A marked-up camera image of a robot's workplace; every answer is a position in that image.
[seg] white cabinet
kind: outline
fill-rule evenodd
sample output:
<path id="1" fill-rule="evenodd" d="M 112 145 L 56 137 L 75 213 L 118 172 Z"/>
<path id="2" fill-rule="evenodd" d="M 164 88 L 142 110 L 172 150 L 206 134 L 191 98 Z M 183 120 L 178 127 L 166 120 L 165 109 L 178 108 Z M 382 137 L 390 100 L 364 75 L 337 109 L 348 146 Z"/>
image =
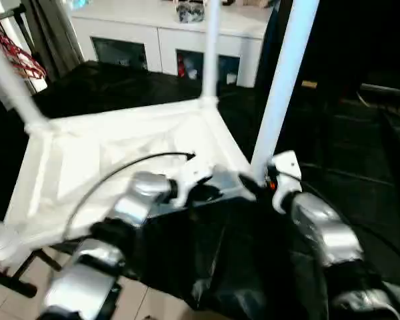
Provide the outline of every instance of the white cabinet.
<path id="1" fill-rule="evenodd" d="M 271 11 L 222 7 L 217 44 L 221 80 L 254 86 Z M 178 56 L 202 61 L 206 49 L 207 21 L 178 22 L 171 1 L 94 0 L 72 12 L 71 21 L 86 61 L 146 64 L 149 71 L 178 75 Z M 197 64 L 197 78 L 201 78 L 202 62 Z"/>
<path id="2" fill-rule="evenodd" d="M 130 59 L 136 59 L 136 63 L 140 63 L 138 51 L 141 51 L 146 58 L 147 68 L 152 72 L 161 72 L 161 58 L 159 48 L 159 38 L 157 36 L 157 28 L 147 27 L 143 25 L 132 25 L 128 23 L 119 23 L 114 21 L 90 20 L 90 19 L 72 19 L 72 24 L 80 44 L 83 58 L 94 61 L 110 62 L 102 57 L 101 46 L 109 46 L 109 55 L 116 57 L 118 60 L 119 53 L 124 50 L 123 43 L 128 43 L 137 50 L 136 56 L 130 56 L 127 52 L 126 59 L 120 58 L 122 65 L 130 64 Z"/>

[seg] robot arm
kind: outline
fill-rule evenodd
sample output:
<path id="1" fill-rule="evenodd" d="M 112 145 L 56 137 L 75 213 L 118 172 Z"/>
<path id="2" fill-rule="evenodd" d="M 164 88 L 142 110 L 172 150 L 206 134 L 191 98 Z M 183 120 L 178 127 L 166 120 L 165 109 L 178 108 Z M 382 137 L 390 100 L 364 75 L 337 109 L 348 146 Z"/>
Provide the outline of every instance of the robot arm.
<path id="1" fill-rule="evenodd" d="M 324 270 L 331 311 L 351 316 L 379 313 L 400 320 L 382 280 L 366 263 L 354 230 L 322 199 L 301 192 L 300 178 L 294 152 L 270 160 L 269 180 L 277 184 L 273 206 L 290 215 L 313 248 Z"/>
<path id="2" fill-rule="evenodd" d="M 188 161 L 176 179 L 146 171 L 134 174 L 105 220 L 91 227 L 91 238 L 53 280 L 40 319 L 110 319 L 121 291 L 118 278 L 151 209 L 168 201 L 183 206 L 189 190 L 210 177 L 211 167 L 199 158 Z"/>

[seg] black cable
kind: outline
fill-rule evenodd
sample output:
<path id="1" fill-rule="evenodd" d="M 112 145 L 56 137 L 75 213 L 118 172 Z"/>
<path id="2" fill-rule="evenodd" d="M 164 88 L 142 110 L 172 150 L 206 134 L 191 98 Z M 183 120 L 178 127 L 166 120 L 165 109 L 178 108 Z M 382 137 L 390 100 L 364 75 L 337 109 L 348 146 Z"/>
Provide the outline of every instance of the black cable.
<path id="1" fill-rule="evenodd" d="M 316 196 L 318 196 L 319 198 L 322 198 L 322 200 L 324 200 L 324 202 L 326 202 L 331 208 L 333 208 L 333 210 L 336 211 L 336 213 L 341 217 L 341 219 L 348 225 L 352 226 L 352 227 L 357 227 L 361 230 L 363 230 L 364 232 L 374 236 L 376 239 L 380 240 L 380 242 L 382 242 L 384 245 L 387 246 L 387 248 L 389 248 L 390 250 L 392 250 L 393 253 L 396 254 L 396 256 L 398 256 L 400 258 L 400 250 L 394 245 L 392 244 L 392 242 L 386 240 L 386 238 L 384 238 L 382 235 L 380 235 L 378 232 L 372 230 L 371 228 L 365 226 L 364 224 L 361 223 L 357 223 L 357 222 L 353 222 L 352 220 L 350 220 L 346 215 L 343 215 L 342 212 L 340 210 L 338 210 L 338 208 L 332 203 L 330 202 L 319 190 L 317 190 L 316 188 L 314 188 L 311 184 L 309 184 L 308 182 L 302 181 L 300 180 L 300 178 L 295 177 L 293 175 L 290 175 L 286 172 L 280 172 L 278 171 L 279 174 L 282 175 L 286 175 L 292 179 L 298 180 L 298 182 L 301 185 L 306 186 L 308 189 L 312 190 L 312 192 L 315 193 Z"/>
<path id="2" fill-rule="evenodd" d="M 75 216 L 77 215 L 77 213 L 79 212 L 80 208 L 86 203 L 86 201 L 88 200 L 88 198 L 90 198 L 90 196 L 91 196 L 96 190 L 98 190 L 98 188 L 99 188 L 100 186 L 102 186 L 102 184 L 104 184 L 104 182 L 106 182 L 106 180 L 108 180 L 108 179 L 111 178 L 112 176 L 116 175 L 117 173 L 121 172 L 122 170 L 124 170 L 124 169 L 126 169 L 126 168 L 128 168 L 128 167 L 130 167 L 130 166 L 132 166 L 132 165 L 135 165 L 135 164 L 137 164 L 137 163 L 139 163 L 139 162 L 142 162 L 142 161 L 145 161 L 145 160 L 148 160 L 148 159 L 152 159 L 152 158 L 163 157 L 163 156 L 166 156 L 166 155 L 184 155 L 184 156 L 187 157 L 187 160 L 190 160 L 190 159 L 192 159 L 192 158 L 195 157 L 195 154 L 186 153 L 186 152 L 162 152 L 162 153 L 155 153 L 155 154 L 153 154 L 153 155 L 147 155 L 147 156 L 145 156 L 145 157 L 142 157 L 142 158 L 139 158 L 139 159 L 137 159 L 137 160 L 131 161 L 131 162 L 129 162 L 129 163 L 126 163 L 126 164 L 124 164 L 124 165 L 122 165 L 122 166 L 120 166 L 120 167 L 118 167 L 118 168 L 112 170 L 112 172 L 108 173 L 107 175 L 105 175 L 104 177 L 102 177 L 101 180 L 99 180 L 98 182 L 96 182 L 96 184 L 94 184 L 94 185 L 92 186 L 92 188 L 90 188 L 90 189 L 88 190 L 88 192 L 86 192 L 86 194 L 85 194 L 84 196 L 82 196 L 82 198 L 80 199 L 80 201 L 78 202 L 78 204 L 75 206 L 75 208 L 74 208 L 74 210 L 71 212 L 71 214 L 70 214 L 70 216 L 69 216 L 69 218 L 68 218 L 67 224 L 66 224 L 66 226 L 65 226 L 65 230 L 64 230 L 64 233 L 63 233 L 63 236 L 62 236 L 63 241 L 66 241 L 66 240 L 67 240 L 67 236 L 68 236 L 68 233 L 69 233 L 69 229 L 70 229 L 70 227 L 71 227 L 71 224 L 72 224 L 72 222 L 74 221 L 74 218 L 75 218 Z"/>

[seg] white countertop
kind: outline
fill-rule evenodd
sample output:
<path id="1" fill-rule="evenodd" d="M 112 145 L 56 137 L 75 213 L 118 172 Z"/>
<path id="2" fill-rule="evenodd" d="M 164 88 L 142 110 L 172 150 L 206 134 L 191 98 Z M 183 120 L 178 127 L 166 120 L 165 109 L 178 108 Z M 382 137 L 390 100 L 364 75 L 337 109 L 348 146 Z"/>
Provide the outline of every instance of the white countertop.
<path id="1" fill-rule="evenodd" d="M 222 6 L 219 34 L 262 39 L 271 11 L 272 7 Z M 164 0 L 91 0 L 71 16 L 198 32 L 207 28 L 207 17 L 200 23 L 180 23 L 175 4 Z"/>

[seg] black base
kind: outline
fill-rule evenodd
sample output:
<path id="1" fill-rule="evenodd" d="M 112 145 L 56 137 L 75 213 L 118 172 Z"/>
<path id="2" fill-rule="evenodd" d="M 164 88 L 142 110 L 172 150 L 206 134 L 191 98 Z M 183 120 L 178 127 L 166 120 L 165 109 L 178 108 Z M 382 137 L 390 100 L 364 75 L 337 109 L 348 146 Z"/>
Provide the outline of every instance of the black base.
<path id="1" fill-rule="evenodd" d="M 52 267 L 56 271 L 61 270 L 60 264 L 53 260 L 50 256 L 46 254 L 43 250 L 33 251 L 30 256 L 23 262 L 23 264 L 18 268 L 13 276 L 8 276 L 6 270 L 4 272 L 0 272 L 0 285 L 9 288 L 12 291 L 18 292 L 19 294 L 32 298 L 37 293 L 37 287 L 32 285 L 31 283 L 26 283 L 21 281 L 19 278 L 26 272 L 30 264 L 33 262 L 34 258 L 40 258 L 50 267 Z"/>

